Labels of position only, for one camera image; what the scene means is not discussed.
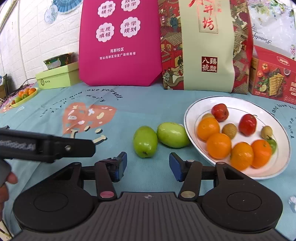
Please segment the person's left hand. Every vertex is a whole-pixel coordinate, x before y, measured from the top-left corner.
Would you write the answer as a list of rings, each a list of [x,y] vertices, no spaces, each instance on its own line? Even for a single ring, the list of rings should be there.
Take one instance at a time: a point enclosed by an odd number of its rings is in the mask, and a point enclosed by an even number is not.
[[[8,182],[10,184],[17,184],[18,178],[13,172],[10,172],[7,179],[6,179],[6,182]],[[3,186],[1,186],[1,188],[0,188],[0,217],[1,217],[1,219],[3,217],[4,203],[6,201],[8,201],[8,199],[9,199],[9,191],[8,191],[6,184],[3,184]]]

